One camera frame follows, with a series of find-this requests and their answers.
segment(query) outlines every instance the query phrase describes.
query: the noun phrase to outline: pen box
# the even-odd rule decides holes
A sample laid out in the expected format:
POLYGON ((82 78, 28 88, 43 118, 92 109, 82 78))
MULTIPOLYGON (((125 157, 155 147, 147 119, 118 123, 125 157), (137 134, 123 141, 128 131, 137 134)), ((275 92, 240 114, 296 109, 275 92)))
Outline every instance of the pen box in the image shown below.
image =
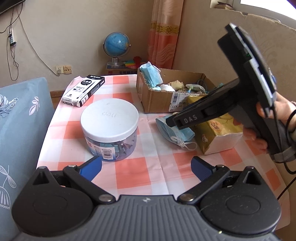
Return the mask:
POLYGON ((63 95, 65 104, 81 107, 105 83, 105 77, 89 75, 63 95))

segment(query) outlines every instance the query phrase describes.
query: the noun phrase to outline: deli logo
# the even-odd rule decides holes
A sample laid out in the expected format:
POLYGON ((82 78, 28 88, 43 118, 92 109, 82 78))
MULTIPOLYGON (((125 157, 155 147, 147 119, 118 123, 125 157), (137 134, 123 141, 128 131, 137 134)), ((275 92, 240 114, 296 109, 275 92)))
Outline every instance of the deli logo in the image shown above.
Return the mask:
POLYGON ((113 117, 113 118, 116 116, 116 114, 112 113, 112 112, 103 112, 102 115, 110 116, 110 117, 113 117))
POLYGON ((193 121, 197 120, 197 117, 195 115, 192 115, 191 117, 184 118, 183 120, 187 124, 187 123, 190 123, 190 122, 193 122, 193 121))

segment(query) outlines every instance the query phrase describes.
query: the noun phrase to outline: black screen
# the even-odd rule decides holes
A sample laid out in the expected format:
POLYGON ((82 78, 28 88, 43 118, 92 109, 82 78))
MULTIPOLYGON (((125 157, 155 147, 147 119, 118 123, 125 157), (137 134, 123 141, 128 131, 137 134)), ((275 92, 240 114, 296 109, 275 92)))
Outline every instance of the black screen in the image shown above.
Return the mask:
POLYGON ((0 0, 0 15, 24 1, 25 0, 0 0))

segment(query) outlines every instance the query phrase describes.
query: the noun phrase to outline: cable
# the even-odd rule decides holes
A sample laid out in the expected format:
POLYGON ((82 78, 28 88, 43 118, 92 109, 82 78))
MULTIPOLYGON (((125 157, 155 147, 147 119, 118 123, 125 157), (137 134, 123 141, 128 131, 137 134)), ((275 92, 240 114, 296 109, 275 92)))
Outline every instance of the cable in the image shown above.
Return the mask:
POLYGON ((277 135, 278 135, 278 138, 279 138, 279 148, 280 148, 280 151, 283 152, 281 135, 279 133, 279 123, 278 123, 278 119, 277 119, 276 108, 273 105, 271 109, 272 109, 272 111, 274 113, 274 121, 275 121, 275 124, 276 124, 276 131, 277 131, 277 135))
POLYGON ((285 193, 285 191, 288 190, 288 188, 293 184, 293 182, 295 182, 296 177, 294 177, 294 179, 286 186, 286 188, 281 192, 281 194, 278 196, 278 200, 281 198, 281 196, 283 196, 283 194, 285 193))
POLYGON ((22 8, 21 8, 20 13, 19 13, 19 15, 17 16, 17 18, 16 18, 13 22, 10 22, 10 25, 8 25, 8 26, 6 27, 6 29, 5 29, 3 32, 0 32, 0 34, 3 34, 8 28, 10 28, 10 26, 11 26, 12 24, 14 24, 14 22, 20 17, 21 12, 22 12, 22 8))
POLYGON ((202 87, 203 87, 203 85, 205 85, 205 91, 207 91, 207 84, 205 83, 204 79, 203 80, 202 79, 198 80, 197 84, 202 86, 202 87))
MULTIPOLYGON (((274 113, 274 119, 275 119, 275 121, 276 121, 276 128, 277 128, 277 134, 278 134, 278 137, 279 137, 279 144, 280 144, 280 151, 282 152, 282 142, 281 142, 281 136, 280 136, 280 133, 279 133, 279 125, 278 125, 278 121, 277 121, 277 116, 276 116, 276 111, 275 111, 275 107, 273 106, 272 107, 272 111, 273 111, 273 113, 274 113)), ((292 118, 294 117, 294 115, 296 115, 296 110, 294 110, 291 114, 290 114, 290 116, 289 116, 289 118, 288 118, 288 120, 287 120, 287 124, 286 124, 286 126, 285 126, 285 134, 286 134, 286 139, 287 139, 287 143, 289 144, 289 145, 291 145, 291 142, 290 142, 290 140, 289 140, 289 132, 288 132, 288 127, 289 127, 289 124, 290 124, 290 122, 291 122, 291 120, 292 120, 292 118)), ((285 169, 287 170, 287 172, 289 173, 289 174, 292 174, 292 175, 294 175, 294 174, 296 174, 296 171, 291 171, 290 169, 289 169, 289 167, 287 166, 287 163, 286 162, 284 162, 284 166, 285 166, 285 169)), ((288 188, 295 182, 295 180, 296 180, 296 177, 294 177, 294 179, 285 187, 285 189, 281 192, 281 194, 278 196, 278 200, 281 198, 281 196, 285 193, 285 191, 287 191, 288 190, 288 188)))
MULTIPOLYGON (((287 143, 288 143, 289 145, 291 145, 291 142, 290 142, 290 140, 289 140, 289 130, 288 130, 288 127, 289 127, 289 124, 290 124, 292 118, 294 117, 294 115, 296 115, 296 110, 294 110, 294 111, 290 114, 290 116, 289 116, 289 118, 288 118, 288 120, 287 120, 286 127, 285 127, 286 140, 287 140, 287 143)), ((289 169, 289 167, 288 167, 288 165, 287 165, 286 162, 284 162, 284 166, 285 166, 285 169, 287 170, 287 172, 288 172, 289 174, 291 174, 291 175, 296 174, 296 171, 291 171, 291 170, 289 169)))
POLYGON ((16 79, 13 79, 12 78, 12 76, 11 76, 11 71, 10 71, 10 65, 9 65, 9 60, 8 60, 8 40, 9 40, 9 38, 10 38, 10 33, 11 33, 11 29, 12 29, 12 24, 13 24, 13 22, 12 22, 12 20, 13 20, 13 13, 14 13, 14 8, 12 9, 12 14, 11 14, 11 19, 10 19, 10 25, 9 25, 9 35, 8 35, 8 37, 7 37, 7 39, 6 39, 6 55, 7 55, 7 64, 8 64, 8 69, 9 69, 9 75, 10 75, 10 78, 11 78, 11 80, 12 81, 16 81, 17 79, 18 79, 18 77, 19 77, 19 64, 15 61, 15 47, 16 47, 16 45, 14 46, 14 51, 12 51, 12 49, 11 49, 11 45, 9 45, 10 46, 10 53, 11 53, 11 57, 12 57, 12 59, 13 59, 13 65, 17 68, 17 77, 16 77, 16 79))
POLYGON ((59 76, 59 74, 57 74, 55 71, 53 71, 43 60, 42 60, 42 58, 39 56, 39 54, 36 52, 36 50, 35 50, 35 48, 33 47, 33 45, 32 45, 32 43, 31 43, 31 41, 30 41, 30 39, 29 39, 29 37, 28 37, 28 35, 27 35, 27 33, 26 33, 26 30, 25 30, 25 28, 24 28, 24 25, 23 25, 23 23, 22 23, 22 19, 21 19, 21 17, 20 17, 20 23, 22 24, 22 28, 23 28, 23 30, 24 30, 24 33, 25 33, 25 35, 26 35, 26 37, 27 37, 27 39, 28 39, 28 41, 29 41, 29 43, 30 43, 30 45, 31 45, 31 47, 32 47, 32 49, 34 50, 34 52, 35 52, 35 54, 39 57, 39 59, 45 64, 45 66, 47 67, 47 68, 49 68, 55 75, 57 75, 57 76, 59 76))

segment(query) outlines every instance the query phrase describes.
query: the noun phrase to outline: electrical outlet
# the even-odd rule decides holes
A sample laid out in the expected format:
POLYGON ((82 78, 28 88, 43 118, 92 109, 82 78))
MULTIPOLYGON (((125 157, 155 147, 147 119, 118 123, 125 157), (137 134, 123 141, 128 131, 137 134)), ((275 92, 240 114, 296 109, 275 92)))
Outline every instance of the electrical outlet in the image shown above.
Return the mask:
POLYGON ((71 74, 72 73, 72 66, 71 65, 64 65, 64 74, 71 74))
POLYGON ((56 66, 56 74, 63 74, 64 73, 64 68, 62 65, 57 65, 56 66))

